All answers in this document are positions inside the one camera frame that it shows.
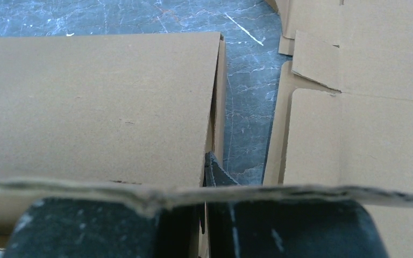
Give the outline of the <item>cardboard box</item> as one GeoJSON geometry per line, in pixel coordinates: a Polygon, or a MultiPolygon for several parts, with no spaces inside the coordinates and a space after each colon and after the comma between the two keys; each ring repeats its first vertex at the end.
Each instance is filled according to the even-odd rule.
{"type": "Polygon", "coordinates": [[[0,38],[0,248],[36,182],[198,189],[226,84],[219,32],[0,38]]]}

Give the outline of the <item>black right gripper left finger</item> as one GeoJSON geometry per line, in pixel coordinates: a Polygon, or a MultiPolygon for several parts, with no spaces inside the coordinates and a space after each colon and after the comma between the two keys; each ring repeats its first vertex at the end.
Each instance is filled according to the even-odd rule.
{"type": "Polygon", "coordinates": [[[194,206],[152,218],[118,203],[44,198],[20,217],[4,257],[197,257],[194,206]]]}

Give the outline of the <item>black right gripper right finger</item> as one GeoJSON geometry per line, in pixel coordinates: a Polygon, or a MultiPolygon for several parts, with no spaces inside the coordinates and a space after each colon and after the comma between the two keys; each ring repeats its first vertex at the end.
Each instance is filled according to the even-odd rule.
{"type": "Polygon", "coordinates": [[[353,198],[209,202],[206,216],[210,257],[388,257],[353,198]]]}

